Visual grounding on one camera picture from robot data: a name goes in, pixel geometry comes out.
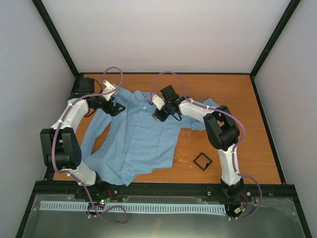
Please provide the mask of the light blue shirt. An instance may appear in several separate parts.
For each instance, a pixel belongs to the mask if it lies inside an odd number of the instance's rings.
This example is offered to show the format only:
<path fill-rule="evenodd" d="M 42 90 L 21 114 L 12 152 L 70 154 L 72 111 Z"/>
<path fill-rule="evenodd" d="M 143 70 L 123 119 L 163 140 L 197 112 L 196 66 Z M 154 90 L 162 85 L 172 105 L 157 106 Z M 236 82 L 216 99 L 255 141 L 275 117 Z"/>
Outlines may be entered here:
<path fill-rule="evenodd" d="M 112 117 L 98 109 L 81 145 L 82 161 L 108 183 L 129 185 L 138 175 L 172 167 L 180 130 L 205 129 L 189 116 L 153 118 L 148 92 L 122 88 L 115 99 L 125 110 Z"/>

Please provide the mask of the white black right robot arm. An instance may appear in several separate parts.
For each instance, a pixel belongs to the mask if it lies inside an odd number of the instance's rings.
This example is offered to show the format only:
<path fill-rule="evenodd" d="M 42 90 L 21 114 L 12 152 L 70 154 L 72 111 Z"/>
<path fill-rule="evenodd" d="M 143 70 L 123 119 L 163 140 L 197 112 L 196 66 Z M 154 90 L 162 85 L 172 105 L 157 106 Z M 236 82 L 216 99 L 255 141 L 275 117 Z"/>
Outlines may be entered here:
<path fill-rule="evenodd" d="M 218 152 L 221 165 L 221 191 L 227 199 L 237 196 L 243 178 L 237 165 L 236 145 L 240 130 L 226 106 L 211 107 L 186 96 L 180 97 L 172 86 L 161 91 L 162 98 L 151 93 L 150 104 L 156 106 L 154 116 L 165 121 L 168 116 L 189 116 L 205 125 L 210 144 Z"/>

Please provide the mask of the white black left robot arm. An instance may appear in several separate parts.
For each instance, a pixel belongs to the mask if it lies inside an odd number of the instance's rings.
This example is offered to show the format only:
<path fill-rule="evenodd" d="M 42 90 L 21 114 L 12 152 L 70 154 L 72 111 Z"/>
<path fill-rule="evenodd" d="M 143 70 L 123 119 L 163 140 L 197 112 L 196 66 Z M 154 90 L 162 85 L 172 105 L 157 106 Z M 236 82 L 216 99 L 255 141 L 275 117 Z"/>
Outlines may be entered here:
<path fill-rule="evenodd" d="M 103 187 L 96 183 L 97 173 L 82 161 L 76 130 L 91 109 L 100 109 L 112 117 L 125 110 L 123 105 L 114 101 L 118 86 L 104 80 L 100 92 L 96 93 L 95 83 L 93 78 L 77 78 L 60 118 L 50 128 L 40 132 L 46 167 L 74 178 L 79 185 L 87 186 L 85 193 L 94 200 L 102 196 Z"/>

